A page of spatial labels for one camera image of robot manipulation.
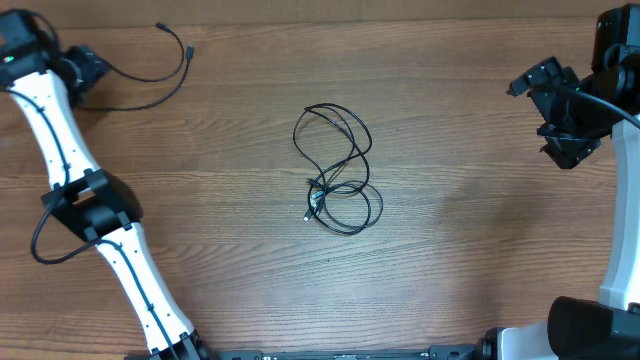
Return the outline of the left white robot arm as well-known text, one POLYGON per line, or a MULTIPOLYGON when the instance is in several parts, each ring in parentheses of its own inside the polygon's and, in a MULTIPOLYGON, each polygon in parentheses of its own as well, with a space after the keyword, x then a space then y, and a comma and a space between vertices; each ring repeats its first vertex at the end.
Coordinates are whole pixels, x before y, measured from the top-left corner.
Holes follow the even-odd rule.
POLYGON ((27 119, 41 150, 50 190, 32 235, 39 263, 55 265, 95 249, 111 266, 141 324, 149 359, 209 359, 209 347, 173 299, 154 263, 141 224, 142 207, 130 187, 103 169, 75 121, 91 88, 114 65, 89 47, 62 49, 41 14, 10 9, 1 14, 1 90, 27 119), (59 258, 39 255, 49 218, 82 240, 59 258))

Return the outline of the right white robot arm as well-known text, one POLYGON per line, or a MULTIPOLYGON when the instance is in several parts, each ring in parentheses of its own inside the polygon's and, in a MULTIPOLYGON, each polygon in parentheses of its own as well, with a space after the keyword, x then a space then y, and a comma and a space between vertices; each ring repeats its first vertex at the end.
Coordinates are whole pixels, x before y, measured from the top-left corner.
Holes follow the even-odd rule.
POLYGON ((554 57, 507 90, 527 95, 543 118, 542 152, 571 170, 610 139, 615 155, 613 230, 607 269, 594 300, 556 298, 545 320, 496 328, 478 359, 636 359, 639 356, 639 6, 596 21, 591 72, 579 78, 554 57))

